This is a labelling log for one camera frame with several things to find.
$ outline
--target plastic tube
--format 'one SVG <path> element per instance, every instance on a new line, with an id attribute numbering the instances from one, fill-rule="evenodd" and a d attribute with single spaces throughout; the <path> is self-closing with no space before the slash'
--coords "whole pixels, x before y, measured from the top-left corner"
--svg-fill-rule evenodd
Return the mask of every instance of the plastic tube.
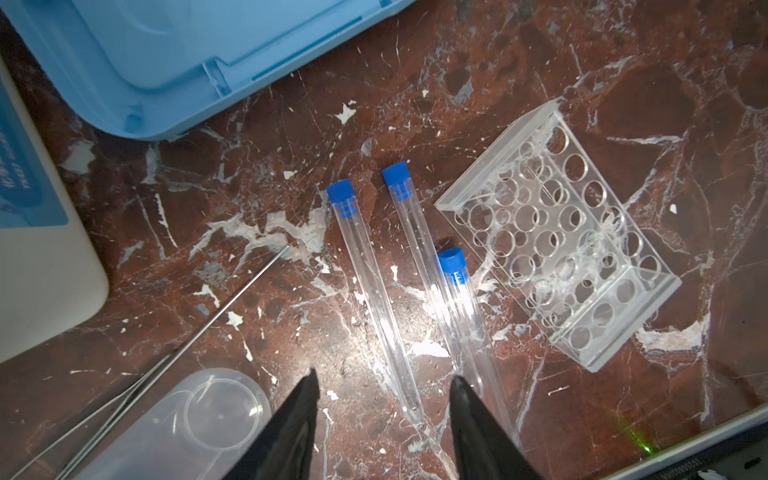
<path id="1" fill-rule="evenodd" d="M 400 401 L 404 416 L 412 424 L 419 424 L 424 419 L 419 389 L 386 294 L 379 264 L 373 255 L 368 229 L 360 214 L 352 183 L 341 180 L 328 186 L 327 191 L 376 334 L 384 349 L 395 396 Z"/>
<path id="2" fill-rule="evenodd" d="M 468 338 L 468 330 L 465 326 L 457 324 L 448 309 L 450 299 L 448 287 L 443 278 L 422 206 L 415 195 L 408 167 L 405 162 L 399 162 L 385 168 L 382 173 L 392 200 L 395 202 L 395 209 L 400 217 L 402 229 L 406 233 L 408 245 L 411 247 L 416 269 L 424 283 L 427 301 L 435 313 L 438 327 L 445 338 L 445 346 L 453 361 L 453 367 L 457 373 L 464 376 L 482 398 L 482 382 L 475 366 L 474 350 L 469 341 L 464 341 Z"/>
<path id="3" fill-rule="evenodd" d="M 439 255 L 440 266 L 445 274 L 450 301 L 449 309 L 455 315 L 457 323 L 468 326 L 469 340 L 475 347 L 475 364 L 482 382 L 483 402 L 496 418 L 498 424 L 507 432 L 509 438 L 520 445 L 517 425 L 512 423 L 507 408 L 507 401 L 502 387 L 502 380 L 494 362 L 493 346 L 485 329 L 485 321 L 480 311 L 477 296 L 472 288 L 467 261 L 460 248 L 446 250 Z"/>

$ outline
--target light blue container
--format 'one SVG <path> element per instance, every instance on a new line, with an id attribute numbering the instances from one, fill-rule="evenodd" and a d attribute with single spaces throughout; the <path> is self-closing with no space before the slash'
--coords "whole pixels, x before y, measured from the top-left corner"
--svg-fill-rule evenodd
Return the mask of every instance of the light blue container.
<path id="1" fill-rule="evenodd" d="M 1 0 L 65 101 L 120 137 L 174 137 L 414 0 Z"/>

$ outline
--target red marble surface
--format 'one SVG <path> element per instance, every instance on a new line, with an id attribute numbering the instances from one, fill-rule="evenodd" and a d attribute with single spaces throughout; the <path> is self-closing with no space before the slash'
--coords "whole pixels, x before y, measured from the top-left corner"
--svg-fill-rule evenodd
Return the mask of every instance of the red marble surface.
<path id="1" fill-rule="evenodd" d="M 433 236 L 457 237 L 434 200 L 552 98 L 683 286 L 596 374 L 537 336 L 510 299 L 480 292 L 530 462 L 551 480 L 599 478 L 646 457 L 640 440 L 663 449 L 765 402 L 767 15 L 765 0 L 418 0 L 153 144 L 81 122 L 3 22 L 2 54 L 111 295 L 93 319 L 0 365 L 0 477 L 179 346 L 214 295 L 226 301 L 290 242 L 233 306 L 239 329 L 206 333 L 108 440 L 198 369 L 247 373 L 274 408 L 314 366 L 327 415 L 313 478 L 448 478 L 382 381 L 323 189 L 352 179 L 403 336 L 439 341 L 380 171 L 410 160 Z M 441 429 L 449 363 L 413 361 Z M 26 478 L 55 476 L 87 434 Z"/>

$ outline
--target cap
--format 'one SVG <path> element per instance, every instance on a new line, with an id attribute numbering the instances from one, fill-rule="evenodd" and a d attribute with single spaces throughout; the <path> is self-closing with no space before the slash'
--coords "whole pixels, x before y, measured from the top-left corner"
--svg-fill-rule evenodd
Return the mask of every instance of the cap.
<path id="1" fill-rule="evenodd" d="M 397 162 L 382 171 L 387 187 L 395 195 L 395 200 L 403 201 L 413 195 L 413 186 L 406 182 L 411 179 L 411 172 L 405 162 Z"/>
<path id="2" fill-rule="evenodd" d="M 355 197 L 355 189 L 352 188 L 352 182 L 349 181 L 349 178 L 330 184 L 328 188 L 326 188 L 326 192 L 328 192 L 328 200 L 331 201 L 331 205 Z M 357 207 L 351 204 L 343 204 L 341 207 L 337 208 L 337 213 L 341 218 L 350 218 L 357 213 Z"/>
<path id="3" fill-rule="evenodd" d="M 440 267 L 445 275 L 451 277 L 455 285 L 463 285 L 469 280 L 467 260 L 460 248 L 452 248 L 438 255 Z"/>

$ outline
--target white device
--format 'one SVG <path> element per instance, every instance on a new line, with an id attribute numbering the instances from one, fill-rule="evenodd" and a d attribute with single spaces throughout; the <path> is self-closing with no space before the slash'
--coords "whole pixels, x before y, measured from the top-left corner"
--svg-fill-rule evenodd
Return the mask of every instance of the white device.
<path id="1" fill-rule="evenodd" d="M 109 282 L 0 58 L 0 362 L 91 318 Z"/>

